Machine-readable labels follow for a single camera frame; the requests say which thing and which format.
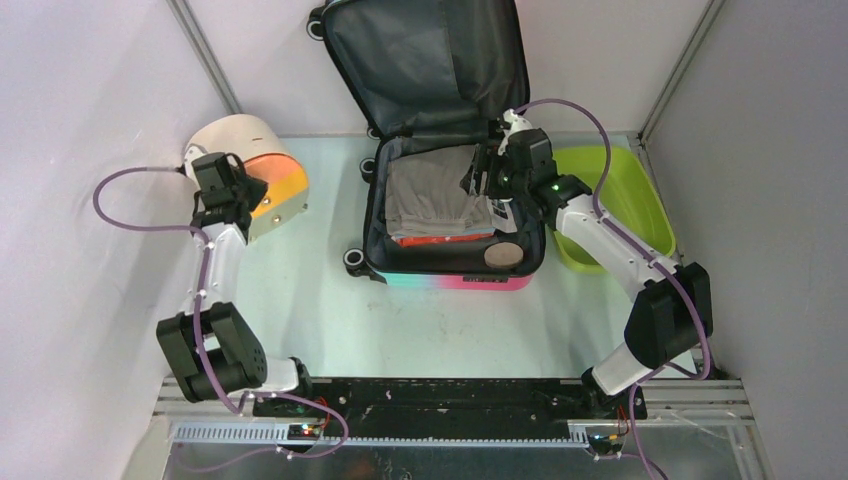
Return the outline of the cream orange cylindrical container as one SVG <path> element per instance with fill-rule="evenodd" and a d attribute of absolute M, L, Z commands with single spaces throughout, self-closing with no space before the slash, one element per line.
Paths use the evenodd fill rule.
<path fill-rule="evenodd" d="M 264 120 L 234 114 L 201 128 L 184 149 L 183 164 L 188 177 L 196 178 L 192 161 L 217 152 L 236 155 L 244 163 L 247 175 L 268 185 L 258 205 L 251 209 L 247 241 L 257 240 L 306 211 L 308 175 Z"/>

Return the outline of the brown round disc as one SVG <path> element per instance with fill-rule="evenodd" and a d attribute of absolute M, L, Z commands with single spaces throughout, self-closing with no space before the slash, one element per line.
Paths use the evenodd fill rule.
<path fill-rule="evenodd" d="M 524 261 L 524 250 L 516 243 L 499 242 L 484 251 L 484 262 L 492 269 L 512 269 Z"/>

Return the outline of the pink teal cartoon suitcase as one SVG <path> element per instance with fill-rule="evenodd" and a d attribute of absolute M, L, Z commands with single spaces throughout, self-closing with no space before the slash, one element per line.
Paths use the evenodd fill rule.
<path fill-rule="evenodd" d="M 470 242 L 402 248 L 385 222 L 390 161 L 448 147 L 496 147 L 499 116 L 530 98 L 520 21 L 512 1 L 327 1 L 307 19 L 378 140 L 362 159 L 368 185 L 362 244 L 344 253 L 350 276 L 393 287 L 516 291 L 541 266 L 544 226 L 513 208 L 518 231 Z M 524 250 L 492 269 L 499 242 Z"/>

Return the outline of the lime green plastic tray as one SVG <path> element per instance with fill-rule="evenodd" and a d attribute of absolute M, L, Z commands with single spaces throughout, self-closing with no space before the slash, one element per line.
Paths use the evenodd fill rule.
<path fill-rule="evenodd" d="M 603 173 L 602 145 L 556 149 L 553 159 L 561 174 L 573 174 L 594 189 Z M 676 238 L 659 195 L 639 159 L 629 150 L 611 148 L 611 166 L 602 186 L 600 203 L 657 253 L 671 256 Z"/>

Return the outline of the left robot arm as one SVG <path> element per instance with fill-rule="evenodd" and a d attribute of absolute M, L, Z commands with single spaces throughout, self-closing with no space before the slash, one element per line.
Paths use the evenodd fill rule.
<path fill-rule="evenodd" d="M 186 303 L 156 326 L 173 377 L 192 403 L 266 388 L 290 415 L 304 416 L 316 403 L 305 366 L 295 357 L 268 358 L 235 305 L 251 213 L 268 185 L 233 153 L 202 154 L 184 171 L 198 185 L 190 227 L 200 258 Z"/>

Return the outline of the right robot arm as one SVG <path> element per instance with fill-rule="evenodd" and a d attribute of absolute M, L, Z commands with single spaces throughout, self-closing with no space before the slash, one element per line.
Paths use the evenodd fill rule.
<path fill-rule="evenodd" d="M 558 172 L 542 130 L 510 133 L 498 147 L 477 147 L 461 186 L 471 195 L 516 202 L 585 250 L 632 300 L 622 343 L 584 377 L 581 402 L 591 416 L 610 416 L 622 403 L 622 391 L 684 351 L 706 346 L 712 332 L 707 271 L 651 252 L 601 204 L 597 190 Z"/>

